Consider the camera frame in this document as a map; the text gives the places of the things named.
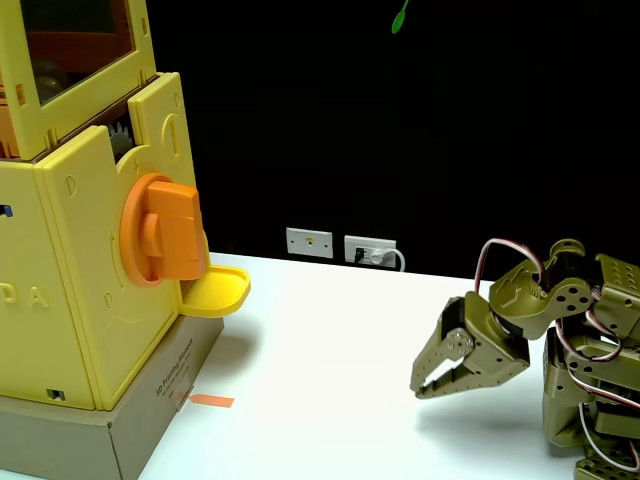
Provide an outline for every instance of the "gear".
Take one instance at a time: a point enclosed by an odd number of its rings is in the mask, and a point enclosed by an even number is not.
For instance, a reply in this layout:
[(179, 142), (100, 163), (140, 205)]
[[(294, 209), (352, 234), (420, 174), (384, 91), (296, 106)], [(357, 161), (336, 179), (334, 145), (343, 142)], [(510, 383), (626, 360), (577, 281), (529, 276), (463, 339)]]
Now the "gear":
[(129, 136), (129, 129), (127, 127), (123, 129), (120, 122), (116, 123), (115, 128), (113, 125), (109, 125), (109, 138), (116, 162), (134, 147), (133, 140)]

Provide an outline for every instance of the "electrical outlet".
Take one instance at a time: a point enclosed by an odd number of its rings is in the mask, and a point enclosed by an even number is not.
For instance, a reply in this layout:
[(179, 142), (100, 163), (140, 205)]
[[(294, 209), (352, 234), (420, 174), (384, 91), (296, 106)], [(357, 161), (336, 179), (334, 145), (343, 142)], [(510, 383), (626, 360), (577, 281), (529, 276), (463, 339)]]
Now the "electrical outlet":
[[(361, 265), (371, 265), (371, 252), (378, 248), (396, 248), (395, 240), (383, 240), (381, 238), (354, 237), (345, 235), (344, 237), (344, 261), (354, 263), (356, 261), (356, 248), (364, 249), (364, 258), (360, 260)], [(384, 257), (384, 261), (378, 267), (395, 268), (396, 254), (390, 253)]]
[(333, 258), (333, 234), (287, 228), (287, 251), (296, 255)]

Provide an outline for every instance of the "transparent window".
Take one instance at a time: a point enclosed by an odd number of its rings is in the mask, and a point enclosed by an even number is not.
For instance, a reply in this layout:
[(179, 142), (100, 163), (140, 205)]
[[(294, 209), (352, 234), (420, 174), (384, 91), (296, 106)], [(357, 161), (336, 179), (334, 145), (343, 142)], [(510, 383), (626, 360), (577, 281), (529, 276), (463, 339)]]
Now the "transparent window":
[(134, 50), (127, 0), (21, 0), (40, 103)]

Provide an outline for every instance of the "cardboard box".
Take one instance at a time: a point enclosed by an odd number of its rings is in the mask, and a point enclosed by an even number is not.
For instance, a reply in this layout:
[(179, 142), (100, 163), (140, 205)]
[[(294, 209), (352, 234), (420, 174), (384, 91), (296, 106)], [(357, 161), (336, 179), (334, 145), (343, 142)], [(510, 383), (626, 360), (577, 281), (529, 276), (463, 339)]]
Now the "cardboard box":
[(52, 480), (137, 479), (223, 327), (178, 317), (111, 412), (0, 397), (0, 468)]

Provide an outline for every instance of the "green leaf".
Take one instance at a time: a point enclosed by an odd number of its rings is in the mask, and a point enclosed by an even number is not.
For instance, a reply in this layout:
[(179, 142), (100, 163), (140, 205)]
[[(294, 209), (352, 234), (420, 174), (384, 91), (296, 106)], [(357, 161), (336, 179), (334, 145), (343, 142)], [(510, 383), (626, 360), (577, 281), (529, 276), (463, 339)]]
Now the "green leaf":
[(393, 21), (393, 26), (391, 27), (391, 33), (398, 33), (403, 23), (404, 23), (404, 10), (400, 10), (400, 13), (396, 15), (396, 18)]

